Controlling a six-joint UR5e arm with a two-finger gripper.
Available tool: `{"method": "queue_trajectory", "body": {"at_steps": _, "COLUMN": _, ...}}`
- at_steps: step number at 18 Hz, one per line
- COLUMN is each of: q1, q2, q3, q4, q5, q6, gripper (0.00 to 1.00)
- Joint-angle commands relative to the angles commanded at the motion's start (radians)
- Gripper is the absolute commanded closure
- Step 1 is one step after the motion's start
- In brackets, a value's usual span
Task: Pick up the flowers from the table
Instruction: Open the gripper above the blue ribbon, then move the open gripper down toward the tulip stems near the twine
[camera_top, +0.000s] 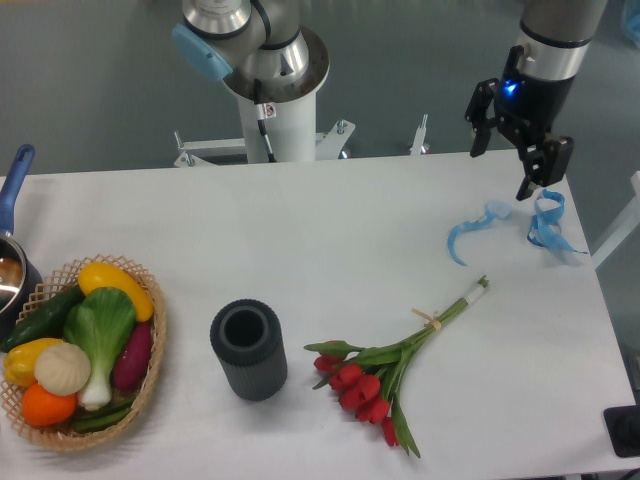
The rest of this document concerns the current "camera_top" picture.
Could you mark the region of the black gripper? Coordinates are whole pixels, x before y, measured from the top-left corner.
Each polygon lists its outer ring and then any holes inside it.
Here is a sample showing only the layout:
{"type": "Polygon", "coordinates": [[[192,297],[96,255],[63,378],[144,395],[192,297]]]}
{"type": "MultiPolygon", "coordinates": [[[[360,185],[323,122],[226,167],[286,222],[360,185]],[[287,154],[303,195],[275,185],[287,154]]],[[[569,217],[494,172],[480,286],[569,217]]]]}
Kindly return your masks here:
{"type": "Polygon", "coordinates": [[[548,81],[516,74],[500,82],[497,78],[481,81],[474,89],[464,114],[473,133],[470,156],[486,152],[498,123],[498,131],[517,148],[523,165],[524,178],[515,196],[518,201],[530,198],[538,187],[558,183],[566,173],[574,140],[546,133],[551,131],[573,82],[573,77],[548,81]],[[498,121],[487,116],[493,99],[498,121]]]}

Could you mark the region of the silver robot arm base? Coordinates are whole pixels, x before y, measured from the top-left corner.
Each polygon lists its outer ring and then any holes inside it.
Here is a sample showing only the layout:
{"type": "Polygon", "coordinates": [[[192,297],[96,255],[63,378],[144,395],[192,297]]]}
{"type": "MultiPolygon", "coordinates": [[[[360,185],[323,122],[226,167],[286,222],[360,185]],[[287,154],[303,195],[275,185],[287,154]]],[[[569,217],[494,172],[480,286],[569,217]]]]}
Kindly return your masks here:
{"type": "Polygon", "coordinates": [[[329,73],[320,37],[300,21],[298,1],[184,1],[171,37],[198,74],[255,103],[316,92],[329,73]]]}

